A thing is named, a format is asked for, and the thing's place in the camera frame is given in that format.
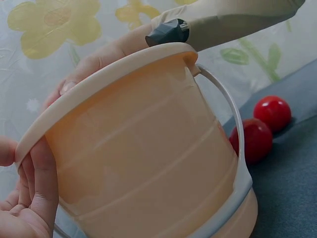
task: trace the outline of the white backdrop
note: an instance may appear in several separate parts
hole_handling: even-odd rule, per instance
[[[0,134],[19,140],[48,93],[80,58],[160,12],[194,1],[0,0]],[[317,59],[316,9],[317,1],[307,0],[292,19],[205,50],[199,63],[241,106],[256,91]],[[203,78],[198,83],[219,120],[226,122],[231,113],[223,98]],[[0,199],[16,178],[15,167],[0,168]],[[60,210],[56,221],[72,237],[82,237]]]

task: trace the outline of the gray cloth surface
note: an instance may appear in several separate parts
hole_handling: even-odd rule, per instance
[[[317,61],[255,94],[242,119],[266,95],[285,99],[294,118],[269,156],[249,167],[259,203],[251,238],[317,238]],[[227,134],[233,127],[233,119],[224,125]]]

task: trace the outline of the bucket handle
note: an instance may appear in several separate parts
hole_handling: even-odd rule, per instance
[[[228,90],[218,79],[216,79],[202,65],[197,64],[196,66],[200,70],[199,74],[206,77],[212,84],[214,84],[226,98],[233,112],[239,137],[239,160],[232,194],[209,220],[207,220],[201,227],[188,236],[188,238],[210,238],[219,231],[219,229],[241,206],[252,188],[252,178],[246,165],[243,125],[237,105],[235,104]]]

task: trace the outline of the red tomato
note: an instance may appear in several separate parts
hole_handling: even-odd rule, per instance
[[[262,98],[256,104],[253,116],[267,124],[273,133],[284,129],[292,119],[289,105],[277,96]]]
[[[245,157],[248,165],[255,164],[263,159],[272,149],[273,135],[268,126],[259,119],[243,121]],[[229,138],[237,155],[239,154],[238,131],[235,127]]]

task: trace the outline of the peach silicone bucket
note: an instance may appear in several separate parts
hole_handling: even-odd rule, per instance
[[[91,238],[247,238],[257,200],[245,165],[194,77],[183,43],[155,46],[93,74],[53,103],[17,148],[17,166],[44,135],[60,204]]]

